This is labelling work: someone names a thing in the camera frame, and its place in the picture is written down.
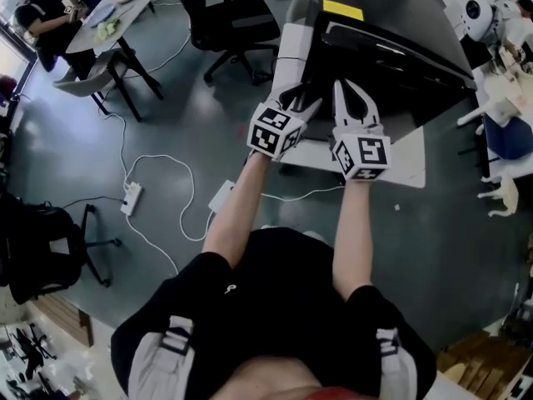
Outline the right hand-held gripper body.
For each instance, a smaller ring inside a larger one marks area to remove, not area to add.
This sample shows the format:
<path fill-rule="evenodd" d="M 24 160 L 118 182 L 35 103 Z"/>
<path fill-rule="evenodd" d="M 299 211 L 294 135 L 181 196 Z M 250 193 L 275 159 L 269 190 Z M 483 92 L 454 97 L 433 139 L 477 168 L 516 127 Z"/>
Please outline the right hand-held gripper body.
<path fill-rule="evenodd" d="M 366 127 L 337 124 L 333 135 L 332 156 L 346 181 L 375 181 L 391 167 L 391 139 L 380 122 Z"/>

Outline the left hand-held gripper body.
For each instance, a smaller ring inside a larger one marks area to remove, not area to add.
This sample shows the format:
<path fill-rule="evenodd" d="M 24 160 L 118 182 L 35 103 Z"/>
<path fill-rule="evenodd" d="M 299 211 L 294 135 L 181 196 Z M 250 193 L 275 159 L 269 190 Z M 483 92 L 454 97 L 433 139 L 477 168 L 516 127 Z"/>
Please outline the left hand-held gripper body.
<path fill-rule="evenodd" d="M 308 116 L 283 109 L 279 102 L 261 102 L 249 124 L 247 146 L 254 152 L 279 160 L 298 144 L 307 123 Z"/>

